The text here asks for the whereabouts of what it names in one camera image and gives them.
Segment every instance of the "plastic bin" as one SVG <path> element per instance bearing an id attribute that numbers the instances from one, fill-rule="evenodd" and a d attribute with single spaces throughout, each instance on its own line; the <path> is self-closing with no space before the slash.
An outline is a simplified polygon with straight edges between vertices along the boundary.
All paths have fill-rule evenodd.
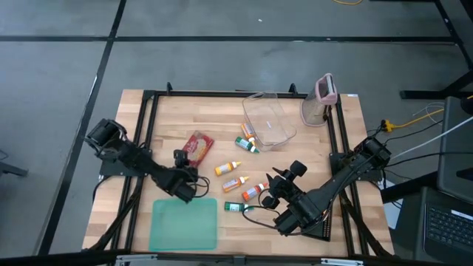
<path id="1" fill-rule="evenodd" d="M 243 99 L 243 109 L 260 151 L 278 149 L 297 133 L 286 118 L 275 92 L 260 92 Z"/>

